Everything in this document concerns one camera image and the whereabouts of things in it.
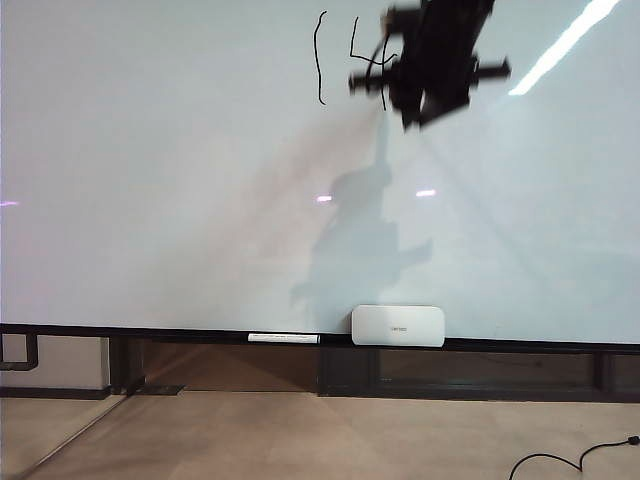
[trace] floor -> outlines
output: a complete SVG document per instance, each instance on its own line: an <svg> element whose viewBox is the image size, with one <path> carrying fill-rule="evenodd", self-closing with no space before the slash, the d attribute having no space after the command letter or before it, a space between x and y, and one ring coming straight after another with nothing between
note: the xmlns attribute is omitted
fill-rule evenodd
<svg viewBox="0 0 640 480"><path fill-rule="evenodd" d="M100 401L2 399L0 478L19 478L122 398L111 396Z"/></svg>
<svg viewBox="0 0 640 480"><path fill-rule="evenodd" d="M126 400L30 479L506 479L528 453L576 459L637 433L640 405L186 391ZM640 447L599 450L583 478L635 479L639 466ZM516 478L578 474L539 459Z"/></svg>

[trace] wall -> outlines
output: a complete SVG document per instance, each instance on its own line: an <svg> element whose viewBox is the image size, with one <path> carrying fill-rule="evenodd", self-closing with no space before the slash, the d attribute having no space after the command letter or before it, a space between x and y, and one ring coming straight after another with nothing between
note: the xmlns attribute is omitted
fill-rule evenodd
<svg viewBox="0 0 640 480"><path fill-rule="evenodd" d="M31 372L4 372L4 387L78 388L101 390L109 385L106 338L38 337L39 365ZM7 361L26 358L24 337L4 336Z"/></svg>

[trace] power cord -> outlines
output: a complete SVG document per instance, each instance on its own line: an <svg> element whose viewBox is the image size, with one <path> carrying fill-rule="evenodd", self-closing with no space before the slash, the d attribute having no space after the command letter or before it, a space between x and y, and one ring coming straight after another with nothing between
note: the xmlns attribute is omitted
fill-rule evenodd
<svg viewBox="0 0 640 480"><path fill-rule="evenodd" d="M580 461L575 464L565 458L562 457L558 457L556 455L551 455L550 453L532 453L531 455L527 455L526 457L518 460L518 462L513 466L513 469L511 470L511 474L509 475L509 480L513 480L513 476L516 473L516 470L518 469L518 467L520 465L522 465L524 462L526 462L527 460L530 460L532 458L537 458L537 457L545 457L545 458L553 458L554 460L559 460L561 462L566 463L567 465L572 466L573 468L575 468L576 470L578 470L579 472L583 471L583 463L584 463L584 457L586 457L589 453L593 452L594 450L597 450L598 448L604 448L604 447L620 447L622 445L638 445L640 444L640 437L639 436L633 436L633 437L629 437L627 440L625 440L624 442L617 442L617 443L601 443L599 445L594 445L591 448L588 448L587 450L585 450L582 455L580 455Z"/></svg>

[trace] black cable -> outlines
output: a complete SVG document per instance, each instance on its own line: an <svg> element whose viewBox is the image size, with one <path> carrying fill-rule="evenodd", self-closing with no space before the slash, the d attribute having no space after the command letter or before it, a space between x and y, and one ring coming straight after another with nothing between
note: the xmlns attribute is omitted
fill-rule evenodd
<svg viewBox="0 0 640 480"><path fill-rule="evenodd" d="M640 437L638 436L634 436L634 437L629 437L627 440L625 440L624 442L617 442L617 443L601 443L599 445L594 445L591 448L588 448L587 450L585 450L582 455L580 455L580 461L578 462L578 464L575 464L565 458L562 457L558 457L556 455L551 455L550 453L532 453L531 455L527 455L524 458L521 458L520 460L518 460L518 462L513 466L513 469L511 469L511 474L509 475L509 480L513 480L513 475L515 475L516 470L518 469L518 467L520 465L522 465L524 462L526 462L527 460L530 460L532 458L537 458L537 457L545 457L545 458L553 458L554 460L559 460L561 462L566 463L567 465L570 465L571 467L575 468L576 470L578 470L579 472L582 472L584 470L583 465L584 465L584 457L587 456L587 454L593 452L594 450L597 450L598 448L604 448L604 447L620 447L622 445L638 445L640 443Z"/></svg>
<svg viewBox="0 0 640 480"><path fill-rule="evenodd" d="M349 56L351 58L359 58L361 60L366 60L367 62L371 62L373 61L373 63L375 65L380 65L383 66L385 63L390 62L391 60L393 60L394 57L397 57L398 55L396 55L395 53L393 55L391 55L389 58L385 59L384 55L382 55L382 62L376 62L375 60L372 60L371 58L367 58L367 57L363 57L361 55L356 55L353 53L353 42L356 38L356 28L358 26L358 19L359 17L356 17L355 21L353 22L353 33L351 34L351 48L349 49Z"/></svg>
<svg viewBox="0 0 640 480"><path fill-rule="evenodd" d="M316 27L315 32L313 32L313 51L316 55L316 69L318 70L318 100L323 105L326 105L322 101L322 72L320 71L320 60L318 59L318 30L320 30L320 25L322 24L322 17L327 13L325 10L320 14L320 18L318 19L318 26Z"/></svg>

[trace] interactive whiteboard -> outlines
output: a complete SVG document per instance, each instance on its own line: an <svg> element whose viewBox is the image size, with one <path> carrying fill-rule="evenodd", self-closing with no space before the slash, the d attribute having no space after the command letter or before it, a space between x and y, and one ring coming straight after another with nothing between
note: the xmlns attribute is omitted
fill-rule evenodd
<svg viewBox="0 0 640 480"><path fill-rule="evenodd" d="M511 78L406 134L347 86L392 5L3 1L2 322L640 343L640 3L497 0Z"/></svg>

